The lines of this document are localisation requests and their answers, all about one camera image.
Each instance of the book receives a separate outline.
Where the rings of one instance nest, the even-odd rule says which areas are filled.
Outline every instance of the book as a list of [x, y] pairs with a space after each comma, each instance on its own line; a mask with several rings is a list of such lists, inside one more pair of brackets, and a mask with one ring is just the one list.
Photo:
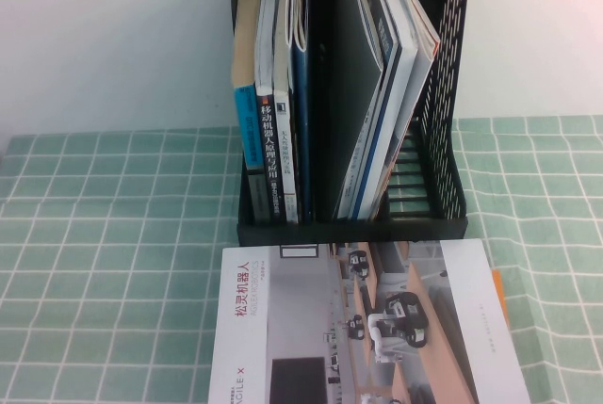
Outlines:
[[260, 0], [237, 1], [232, 81], [253, 216], [261, 223], [269, 221], [270, 215], [253, 73], [259, 9]]
[[286, 0], [279, 0], [276, 30], [274, 32], [274, 105], [278, 131], [283, 194], [285, 198], [286, 221], [298, 223], [298, 195], [296, 187], [297, 167], [291, 130], [291, 104], [289, 103], [288, 48], [285, 38]]
[[402, 141], [404, 140], [409, 123], [415, 112], [416, 103], [425, 86], [428, 74], [432, 68], [433, 60], [440, 45], [440, 38], [419, 0], [401, 1], [405, 2], [406, 7], [410, 11], [411, 21], [417, 33], [418, 51], [416, 54], [415, 65], [411, 71], [408, 86], [404, 93], [404, 99], [402, 100], [398, 118], [396, 120], [394, 133], [390, 139], [385, 160], [379, 173], [379, 180], [374, 198], [372, 202], [363, 202], [361, 214], [362, 216], [367, 214], [367, 206], [370, 204], [370, 218], [377, 217], [383, 193], [387, 189], [389, 178], [396, 165], [399, 149], [402, 146]]
[[255, 38], [255, 93], [265, 159], [270, 220], [285, 222], [285, 199], [276, 127], [273, 87], [273, 42], [277, 0], [260, 0]]
[[220, 274], [208, 404], [530, 402], [478, 239], [225, 249]]
[[383, 78], [383, 59], [366, 0], [336, 0], [334, 15], [332, 98], [321, 108], [333, 121], [324, 150], [324, 180], [316, 186], [320, 218], [332, 220], [345, 213], [341, 196], [350, 193], [352, 159], [359, 137], [368, 132]]
[[[364, 164], [361, 168], [362, 173], [358, 178], [353, 208], [350, 212], [351, 219], [370, 218], [380, 172], [383, 168], [391, 137], [395, 131], [400, 106], [418, 49], [416, 30], [412, 25], [411, 15], [403, 0], [375, 0], [373, 5], [380, 9], [380, 11], [377, 11], [377, 9], [375, 11], [380, 16], [379, 25], [383, 25], [383, 28], [380, 28], [382, 49], [385, 51], [388, 46], [383, 41], [383, 39], [388, 40], [386, 36], [388, 30], [391, 32], [390, 36], [397, 42], [395, 46], [399, 48], [394, 49], [398, 54], [388, 60], [386, 85], [383, 85], [380, 94], [380, 99], [383, 99], [381, 112], [378, 116], [375, 116], [374, 133], [366, 145]], [[391, 15], [392, 26], [389, 29], [385, 28], [381, 13]]]
[[310, 159], [309, 0], [286, 0], [285, 38], [289, 47], [289, 87], [295, 101], [301, 219], [312, 219]]
[[[368, 40], [373, 51], [373, 56], [379, 63], [382, 70], [382, 79], [387, 79], [390, 68], [387, 63], [390, 58], [396, 58], [398, 50], [398, 39], [392, 37], [392, 27], [389, 22], [389, 15], [386, 11], [382, 11], [378, 0], [359, 0], [362, 7], [362, 15], [365, 21]], [[378, 22], [381, 21], [383, 35], [379, 36], [377, 32]], [[358, 192], [358, 178], [362, 175], [364, 165], [366, 163], [365, 150], [368, 140], [374, 134], [375, 125], [373, 123], [375, 112], [379, 112], [383, 98], [380, 99], [381, 87], [376, 87], [371, 97], [370, 105], [368, 106], [365, 120], [356, 140], [356, 145], [348, 165], [348, 171], [344, 179], [341, 199], [337, 209], [337, 218], [348, 218], [353, 211], [353, 202]]]

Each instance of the black file holder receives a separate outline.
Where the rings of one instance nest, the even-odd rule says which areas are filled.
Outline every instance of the black file holder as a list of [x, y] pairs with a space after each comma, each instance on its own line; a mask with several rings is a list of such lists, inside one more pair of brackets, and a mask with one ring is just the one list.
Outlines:
[[[441, 43], [407, 137], [413, 140], [417, 173], [422, 175], [429, 211], [390, 214], [387, 193], [374, 221], [320, 221], [299, 225], [254, 224], [250, 190], [243, 165], [238, 209], [239, 244], [247, 246], [314, 244], [357, 241], [420, 241], [463, 238], [467, 227], [466, 206], [459, 172], [452, 151], [451, 129], [466, 0], [419, 0], [437, 29]], [[331, 121], [320, 117], [328, 104], [330, 48], [333, 44], [334, 0], [310, 0], [309, 99], [313, 108], [312, 164], [321, 164], [320, 133]], [[233, 20], [236, 0], [232, 0]], [[311, 169], [313, 186], [319, 186], [320, 170]], [[319, 199], [313, 199], [314, 205]]]

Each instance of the perforated side panel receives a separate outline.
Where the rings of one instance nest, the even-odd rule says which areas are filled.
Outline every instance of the perforated side panel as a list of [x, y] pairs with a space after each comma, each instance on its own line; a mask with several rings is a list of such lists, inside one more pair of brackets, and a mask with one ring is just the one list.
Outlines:
[[417, 106], [423, 143], [427, 149], [432, 178], [445, 218], [465, 215], [464, 196], [454, 164], [451, 141], [452, 111], [461, 61], [466, 0], [445, 0], [438, 26], [440, 50]]

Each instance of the magazine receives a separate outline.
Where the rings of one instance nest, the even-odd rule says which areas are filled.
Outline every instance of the magazine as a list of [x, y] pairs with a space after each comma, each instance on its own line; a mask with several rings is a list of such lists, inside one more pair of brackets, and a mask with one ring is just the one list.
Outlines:
[[225, 249], [209, 404], [225, 402], [530, 399], [483, 246], [462, 240]]

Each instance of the green grid tablecloth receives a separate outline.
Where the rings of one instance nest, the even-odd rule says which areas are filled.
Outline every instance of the green grid tablecloth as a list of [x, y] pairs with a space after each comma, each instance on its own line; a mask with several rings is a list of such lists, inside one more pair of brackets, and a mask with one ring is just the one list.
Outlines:
[[[603, 119], [462, 120], [467, 237], [533, 402], [601, 402]], [[206, 402], [234, 128], [15, 137], [0, 165], [0, 399]]]
[[3, 402], [206, 402], [240, 164], [231, 128], [10, 142]]
[[501, 271], [532, 402], [603, 402], [603, 117], [460, 120], [466, 237]]

